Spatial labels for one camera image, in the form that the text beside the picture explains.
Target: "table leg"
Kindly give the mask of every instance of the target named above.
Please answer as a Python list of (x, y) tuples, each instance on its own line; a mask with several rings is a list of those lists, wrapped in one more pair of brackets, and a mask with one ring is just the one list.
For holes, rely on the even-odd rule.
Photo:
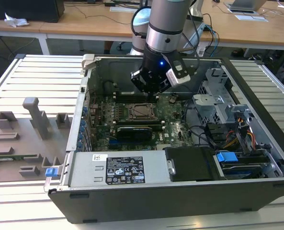
[(50, 55), (46, 39), (47, 39), (46, 36), (38, 37), (38, 41), (40, 42), (43, 55)]
[(79, 43), (79, 50), (84, 51), (83, 40), (78, 40)]

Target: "wire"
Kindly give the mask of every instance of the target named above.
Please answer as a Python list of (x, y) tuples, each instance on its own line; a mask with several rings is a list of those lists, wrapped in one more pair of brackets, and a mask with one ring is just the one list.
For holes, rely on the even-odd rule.
[(204, 137), (201, 136), (201, 135), (204, 134), (204, 133), (202, 133), (202, 134), (197, 134), (197, 133), (195, 133), (195, 132), (192, 131), (192, 130), (191, 130), (191, 133), (194, 134), (195, 136), (197, 136), (198, 138), (204, 140), (204, 141), (207, 142), (209, 145), (212, 145), (206, 138), (204, 138)]
[(271, 8), (266, 8), (266, 7), (261, 7), (261, 8), (263, 8), (263, 9), (267, 9), (267, 10), (271, 10), (271, 11), (278, 11), (278, 12), (280, 12), (281, 13), (281, 15), (284, 15), (284, 13), (282, 12), (282, 11), (280, 11), (280, 10), (275, 10), (275, 9), (271, 9)]
[[(208, 16), (209, 16), (209, 18), (210, 18), (210, 27), (211, 27), (211, 29), (213, 30), (211, 15), (208, 14), (208, 13), (204, 13), (203, 15), (208, 15)], [(212, 43), (213, 43), (214, 36), (213, 36), (213, 33), (212, 33), (212, 32), (211, 32), (211, 36), (212, 36), (212, 40), (211, 40), (210, 44), (208, 45), (208, 47), (207, 47), (204, 51), (207, 51), (207, 49), (208, 49), (208, 48), (212, 45)]]
[(231, 130), (230, 132), (228, 132), (228, 134), (226, 135), (226, 142), (228, 142), (228, 137), (229, 137), (229, 135), (230, 135), (231, 133), (234, 133), (234, 131)]
[(16, 50), (14, 50), (13, 53), (16, 53), (18, 50), (20, 50), (20, 49), (22, 49), (22, 48), (25, 48), (26, 46), (30, 45), (32, 42), (34, 42), (34, 40), (35, 40), (35, 38), (32, 39), (32, 41), (29, 42), (28, 44), (26, 44), (26, 45), (24, 45), (24, 46), (22, 46), (22, 47), (20, 47), (20, 48), (18, 48), (18, 49), (16, 49)]
[(192, 47), (193, 52), (194, 52), (195, 55), (196, 55), (196, 58), (197, 58), (197, 65), (195, 66), (195, 68), (198, 69), (198, 68), (199, 68), (199, 65), (200, 65), (200, 58), (199, 58), (199, 55), (198, 55), (196, 49), (194, 48), (193, 44), (190, 42), (190, 40), (188, 39), (188, 37), (184, 34), (184, 32), (182, 32), (182, 36), (183, 36), (184, 39), (187, 41), (187, 43)]
[(2, 39), (2, 37), (0, 37), (0, 40), (4, 43), (4, 45), (7, 47), (7, 49), (11, 52), (11, 54), (14, 56), (12, 50), (8, 47), (8, 45), (4, 42), (4, 40)]
[(218, 47), (218, 45), (219, 45), (219, 41), (220, 41), (220, 37), (219, 37), (218, 32), (213, 31), (213, 33), (214, 33), (214, 34), (217, 34), (217, 36), (218, 36), (218, 42), (217, 42), (216, 46), (214, 47), (214, 49), (213, 49), (213, 51), (212, 51), (210, 57), (212, 57), (212, 56), (214, 55), (214, 52), (216, 51), (216, 49), (217, 49), (217, 47)]
[(237, 143), (239, 140), (238, 138), (234, 138), (232, 141), (230, 141), (228, 144), (226, 144), (223, 149), (230, 147), (231, 145)]
[(195, 30), (195, 33), (196, 33), (196, 36), (197, 36), (197, 44), (196, 44), (196, 47), (198, 47), (199, 42), (200, 42), (200, 37), (199, 37), (199, 33), (198, 33), (198, 31), (197, 31), (197, 28), (196, 28), (196, 25), (195, 25), (195, 22), (194, 22), (194, 18), (193, 18), (193, 16), (192, 16), (190, 10), (189, 10), (189, 15), (190, 15), (191, 21), (193, 22), (194, 30)]
[(247, 134), (251, 136), (251, 143), (254, 150), (256, 150), (256, 137), (253, 133), (247, 131)]
[(142, 9), (151, 9), (151, 7), (150, 6), (142, 6), (137, 11), (135, 11), (135, 13), (133, 14), (132, 19), (131, 19), (131, 23), (130, 23), (130, 27), (131, 27), (131, 31), (133, 32), (133, 34), (135, 36), (142, 36), (142, 34), (135, 31), (135, 29), (133, 27), (133, 21), (134, 21), (135, 17)]
[(218, 8), (220, 9), (220, 11), (222, 11), (223, 13), (231, 14), (230, 12), (224, 12), (217, 4), (212, 5), (212, 8), (213, 8), (213, 7), (218, 7)]
[(121, 22), (118, 22), (117, 20), (114, 20), (113, 18), (109, 18), (105, 15), (90, 15), (90, 16), (86, 16), (85, 13), (83, 13), (77, 6), (74, 6), (78, 11), (80, 11), (80, 13), (82, 13), (84, 15), (84, 18), (90, 18), (90, 17), (105, 17), (105, 18), (108, 18), (116, 23), (120, 23), (120, 24), (123, 24), (123, 25), (129, 25), (130, 23), (121, 23)]
[(279, 0), (277, 0), (277, 2), (278, 2), (278, 4), (279, 4), (279, 5), (281, 5), (281, 6), (283, 6), (283, 7), (284, 7), (284, 5), (283, 5), (283, 4), (281, 4), (281, 3), (279, 2)]
[(112, 136), (108, 136), (109, 138), (113, 138), (113, 139), (115, 139), (115, 140), (117, 140), (117, 138), (115, 138), (115, 137), (112, 137)]

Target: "wooden desk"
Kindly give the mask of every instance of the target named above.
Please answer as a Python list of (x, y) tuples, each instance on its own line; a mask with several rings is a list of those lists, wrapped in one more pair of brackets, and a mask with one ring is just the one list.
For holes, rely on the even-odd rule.
[[(114, 22), (100, 15), (124, 24)], [(130, 12), (112, 12), (110, 7), (105, 7), (104, 5), (76, 5), (75, 7), (69, 7), (68, 4), (65, 4), (65, 11), (59, 22), (44, 23), (40, 28), (40, 32), (48, 34), (132, 37), (130, 28), (132, 16), (133, 13)]]
[[(224, 1), (222, 0), (217, 6), (228, 12)], [(269, 22), (240, 21), (234, 14), (223, 13), (218, 7), (213, 7), (214, 5), (216, 3), (213, 1), (205, 0), (202, 11), (212, 17), (213, 29), (220, 35), (219, 46), (284, 50), (284, 17), (268, 12), (266, 19)], [(278, 8), (277, 2), (268, 1), (264, 7), (284, 14), (284, 9)], [(85, 18), (79, 10), (86, 16), (94, 17)], [(130, 12), (112, 12), (110, 7), (104, 5), (74, 7), (65, 3), (64, 15), (58, 23), (30, 22), (29, 26), (13, 28), (0, 21), (0, 35), (36, 37), (40, 41), (43, 54), (49, 55), (47, 38), (130, 42), (132, 33), (129, 23), (132, 15)], [(210, 24), (207, 15), (204, 16), (204, 21)], [(209, 41), (211, 41), (210, 32), (204, 32), (200, 47), (207, 46)]]
[[(206, 0), (203, 5), (203, 13), (208, 13), (212, 18), (212, 26), (219, 33), (220, 45), (228, 47), (247, 47), (247, 48), (266, 48), (266, 49), (282, 49), (284, 50), (284, 17), (267, 12), (265, 18), (268, 22), (240, 21), (234, 14), (223, 13), (229, 12), (222, 0), (219, 4)], [(274, 1), (266, 2), (263, 7), (275, 11), (284, 9), (278, 7), (278, 3)], [(268, 9), (261, 8), (258, 13), (263, 13)], [(204, 21), (210, 24), (209, 17), (204, 16)], [(210, 32), (204, 33), (201, 41), (211, 40)]]

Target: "black box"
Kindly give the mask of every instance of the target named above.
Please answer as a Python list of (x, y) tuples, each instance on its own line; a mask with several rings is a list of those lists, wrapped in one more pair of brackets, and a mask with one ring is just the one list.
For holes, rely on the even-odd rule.
[(0, 19), (13, 18), (57, 23), (63, 15), (63, 0), (0, 0)]

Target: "warning label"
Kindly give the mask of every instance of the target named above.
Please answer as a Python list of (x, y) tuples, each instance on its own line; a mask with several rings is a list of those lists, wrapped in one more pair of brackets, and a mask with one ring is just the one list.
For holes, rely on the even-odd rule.
[(107, 184), (145, 183), (143, 157), (107, 158)]

